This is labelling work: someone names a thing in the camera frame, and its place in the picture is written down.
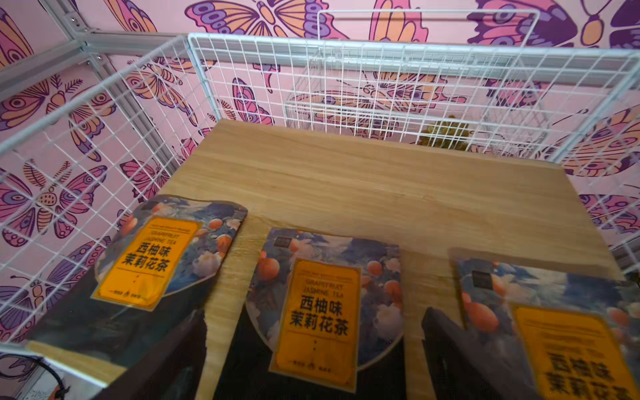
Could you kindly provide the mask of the orange jasmine tea bag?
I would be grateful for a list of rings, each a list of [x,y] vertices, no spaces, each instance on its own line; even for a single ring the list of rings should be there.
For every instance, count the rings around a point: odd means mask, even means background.
[[[157,195],[28,335],[131,368],[206,302],[248,210]]]
[[[639,285],[452,248],[465,328],[544,399],[639,397]]]
[[[215,398],[406,398],[401,277],[395,244],[272,229]]]

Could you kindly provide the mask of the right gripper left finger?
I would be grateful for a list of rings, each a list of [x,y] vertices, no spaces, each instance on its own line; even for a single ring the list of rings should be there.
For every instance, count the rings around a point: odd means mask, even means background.
[[[207,356],[204,311],[185,318],[96,399],[194,399]]]

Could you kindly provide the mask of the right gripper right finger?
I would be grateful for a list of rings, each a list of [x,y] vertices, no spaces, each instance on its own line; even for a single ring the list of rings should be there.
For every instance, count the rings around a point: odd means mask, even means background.
[[[443,311],[423,316],[423,348],[438,399],[540,399]]]

